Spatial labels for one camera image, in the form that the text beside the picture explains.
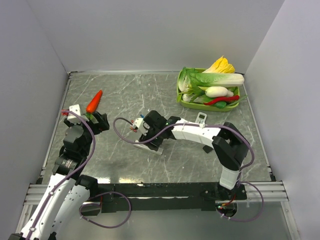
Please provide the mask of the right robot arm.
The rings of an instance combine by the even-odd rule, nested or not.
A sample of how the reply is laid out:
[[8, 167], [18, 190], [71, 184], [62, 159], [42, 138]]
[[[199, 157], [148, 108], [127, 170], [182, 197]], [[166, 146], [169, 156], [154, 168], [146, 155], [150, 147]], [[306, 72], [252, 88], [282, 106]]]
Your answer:
[[238, 129], [230, 122], [223, 125], [196, 123], [178, 116], [166, 119], [152, 110], [144, 117], [132, 121], [132, 129], [141, 133], [137, 143], [152, 151], [158, 151], [164, 139], [187, 140], [203, 145], [206, 153], [215, 151], [222, 165], [218, 193], [230, 199], [236, 193], [236, 184], [243, 170], [243, 161], [251, 146]]

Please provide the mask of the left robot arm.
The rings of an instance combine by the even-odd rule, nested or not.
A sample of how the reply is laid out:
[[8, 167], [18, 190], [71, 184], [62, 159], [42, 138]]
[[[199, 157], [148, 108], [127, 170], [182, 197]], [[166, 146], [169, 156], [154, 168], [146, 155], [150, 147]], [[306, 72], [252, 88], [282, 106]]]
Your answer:
[[67, 117], [63, 145], [55, 160], [48, 186], [33, 215], [11, 240], [56, 240], [72, 215], [87, 201], [99, 195], [98, 180], [83, 175], [93, 156], [95, 136], [110, 128], [107, 114], [62, 112]]

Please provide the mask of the white remote control body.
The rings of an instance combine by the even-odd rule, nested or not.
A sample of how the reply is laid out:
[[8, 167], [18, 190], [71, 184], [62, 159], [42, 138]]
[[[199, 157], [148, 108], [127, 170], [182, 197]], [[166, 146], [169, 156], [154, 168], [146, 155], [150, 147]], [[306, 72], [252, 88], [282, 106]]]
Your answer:
[[135, 140], [135, 144], [133, 146], [136, 147], [136, 148], [142, 149], [142, 150], [146, 150], [146, 151], [148, 151], [150, 153], [153, 153], [153, 154], [157, 154], [157, 155], [162, 155], [163, 154], [163, 149], [161, 147], [159, 147], [157, 150], [150, 149], [145, 144], [139, 144], [138, 140]]

